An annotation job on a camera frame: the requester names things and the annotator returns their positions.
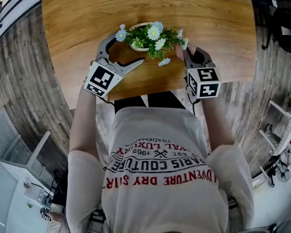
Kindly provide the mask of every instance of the person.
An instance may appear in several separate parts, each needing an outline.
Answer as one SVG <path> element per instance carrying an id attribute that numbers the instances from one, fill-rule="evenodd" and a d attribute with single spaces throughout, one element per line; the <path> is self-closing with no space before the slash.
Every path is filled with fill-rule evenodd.
<path id="1" fill-rule="evenodd" d="M 68 170 L 66 170 L 56 188 L 51 201 L 50 211 L 46 215 L 50 217 L 48 233 L 70 233 L 65 216 L 68 189 Z"/>
<path id="2" fill-rule="evenodd" d="M 195 48 L 189 49 L 194 55 Z M 177 56 L 183 59 L 180 46 Z M 109 162 L 95 142 L 96 97 L 81 89 L 68 155 L 66 215 L 86 232 L 101 204 L 103 231 L 223 233 L 250 227 L 253 187 L 248 163 L 217 98 L 203 99 L 211 154 L 196 116 L 171 92 L 116 100 Z"/>

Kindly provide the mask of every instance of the wooden floor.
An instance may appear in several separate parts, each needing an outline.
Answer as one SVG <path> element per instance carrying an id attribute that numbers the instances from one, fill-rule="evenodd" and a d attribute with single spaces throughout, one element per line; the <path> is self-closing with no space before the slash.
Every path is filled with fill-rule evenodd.
<path id="1" fill-rule="evenodd" d="M 220 91 L 226 116 L 236 140 L 241 143 L 253 176 L 259 173 L 260 165 L 267 165 L 270 158 L 270 147 L 258 130 L 281 118 L 276 110 L 268 108 L 268 101 L 273 99 L 283 104 L 284 98 L 291 92 L 291 54 L 277 48 L 273 42 L 267 50 L 262 50 L 266 35 L 265 28 L 257 28 L 254 80 L 226 83 Z M 184 99 L 184 91 L 177 90 L 175 93 L 191 110 L 191 105 Z M 52 67 L 41 6 L 31 10 L 0 40 L 0 106 L 6 107 L 12 122 L 31 149 L 47 129 L 51 130 L 53 144 L 43 150 L 41 162 L 49 170 L 66 167 L 73 112 L 68 109 Z M 200 105 L 196 113 L 207 132 Z M 98 147 L 104 152 L 108 147 L 112 119 L 112 105 L 97 105 Z"/>
<path id="2" fill-rule="evenodd" d="M 34 150 L 51 131 L 38 156 L 52 173 L 67 167 L 73 114 L 58 87 L 44 33 L 41 6 L 21 18 L 0 40 L 0 107 Z"/>

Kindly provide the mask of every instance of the blue flower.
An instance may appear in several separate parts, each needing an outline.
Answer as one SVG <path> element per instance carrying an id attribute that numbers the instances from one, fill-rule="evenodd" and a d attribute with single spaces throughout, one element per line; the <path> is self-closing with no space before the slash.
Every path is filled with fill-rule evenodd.
<path id="1" fill-rule="evenodd" d="M 188 38 L 185 38 L 184 39 L 184 43 L 182 45 L 182 49 L 183 50 L 186 50 L 186 48 L 188 47 L 188 43 L 189 43 L 189 39 Z"/>
<path id="2" fill-rule="evenodd" d="M 156 43 L 155 43 L 155 50 L 160 50 L 162 49 L 162 47 L 164 46 L 166 40 L 165 39 L 159 39 Z"/>
<path id="3" fill-rule="evenodd" d="M 122 41 L 124 41 L 126 35 L 127 35 L 126 30 L 122 29 L 122 30 L 120 30 L 120 31 L 118 31 L 116 33 L 115 38 L 116 38 L 117 41 L 121 41 L 122 42 Z"/>
<path id="4" fill-rule="evenodd" d="M 160 31 L 156 26 L 152 26 L 151 28 L 149 28 L 149 30 L 147 31 L 147 36 L 151 39 L 151 40 L 157 40 L 160 37 Z"/>
<path id="5" fill-rule="evenodd" d="M 178 39 L 182 39 L 182 33 L 183 33 L 183 29 L 180 29 L 178 32 Z"/>
<path id="6" fill-rule="evenodd" d="M 163 26 L 163 24 L 160 21 L 154 22 L 153 23 L 153 26 L 157 27 L 158 30 L 160 31 L 160 33 L 163 32 L 164 26 Z"/>
<path id="7" fill-rule="evenodd" d="M 170 62 L 170 59 L 169 58 L 166 58 L 166 59 L 163 59 L 161 62 L 159 62 L 158 66 L 163 66 L 163 65 L 166 65 Z"/>

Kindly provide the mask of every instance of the white chair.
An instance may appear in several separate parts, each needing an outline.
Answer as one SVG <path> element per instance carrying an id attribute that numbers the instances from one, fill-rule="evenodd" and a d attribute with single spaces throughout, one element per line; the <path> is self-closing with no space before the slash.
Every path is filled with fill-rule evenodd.
<path id="1" fill-rule="evenodd" d="M 291 110 L 285 111 L 281 106 L 279 106 L 274 101 L 270 100 L 269 102 L 272 106 L 274 106 L 277 110 L 279 110 L 283 115 L 285 115 L 286 119 L 288 120 L 282 120 L 280 124 L 284 125 L 277 125 L 281 127 L 286 127 L 283 136 L 281 137 L 281 140 L 276 146 L 274 142 L 269 138 L 266 132 L 264 132 L 262 129 L 259 130 L 261 135 L 266 139 L 266 141 L 270 144 L 273 152 L 272 155 L 280 155 L 288 146 L 289 142 L 291 141 Z"/>
<path id="2" fill-rule="evenodd" d="M 31 152 L 21 139 L 21 135 L 17 135 L 0 162 L 19 182 L 38 184 L 46 192 L 50 192 L 50 189 L 53 188 L 51 191 L 53 192 L 56 188 L 53 176 L 37 160 L 37 156 L 49 136 L 50 131 L 46 131 L 35 150 Z"/>

